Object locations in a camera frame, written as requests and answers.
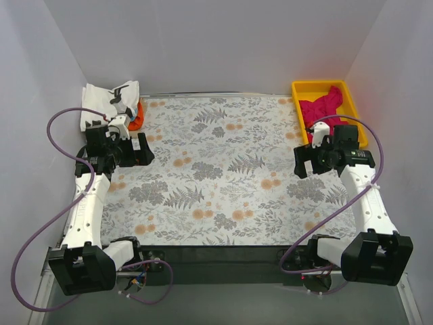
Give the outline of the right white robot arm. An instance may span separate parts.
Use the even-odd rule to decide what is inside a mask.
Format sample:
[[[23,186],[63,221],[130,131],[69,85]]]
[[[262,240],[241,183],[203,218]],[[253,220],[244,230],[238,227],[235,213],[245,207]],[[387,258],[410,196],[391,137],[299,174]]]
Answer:
[[[335,170],[352,200],[357,234],[351,242],[328,235],[314,235],[308,241],[306,260],[314,269],[328,263],[339,267],[349,282],[395,286],[407,266],[413,243],[402,236],[391,222],[376,176],[370,151],[362,150],[355,125],[330,127],[315,123],[310,144],[294,149],[295,169],[299,178],[307,177],[305,164],[314,174]]]

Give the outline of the magenta t shirt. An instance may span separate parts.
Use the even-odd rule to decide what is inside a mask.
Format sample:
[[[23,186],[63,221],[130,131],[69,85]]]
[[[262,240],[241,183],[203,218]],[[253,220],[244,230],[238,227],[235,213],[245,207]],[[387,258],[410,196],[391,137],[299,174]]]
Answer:
[[[304,125],[306,128],[311,128],[320,118],[337,115],[337,109],[343,103],[343,96],[339,88],[331,86],[327,95],[321,96],[314,102],[300,100],[299,103]]]

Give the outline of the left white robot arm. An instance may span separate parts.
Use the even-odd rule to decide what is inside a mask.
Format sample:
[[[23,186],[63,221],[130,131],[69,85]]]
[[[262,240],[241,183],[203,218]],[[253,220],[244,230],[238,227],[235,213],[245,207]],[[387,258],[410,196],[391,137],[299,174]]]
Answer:
[[[144,133],[123,139],[119,127],[96,125],[85,131],[87,143],[75,164],[76,195],[83,199],[69,213],[60,248],[49,254],[49,266],[66,296],[111,290],[125,266],[138,270],[144,262],[134,236],[101,243],[101,219],[116,167],[148,166],[154,159]]]

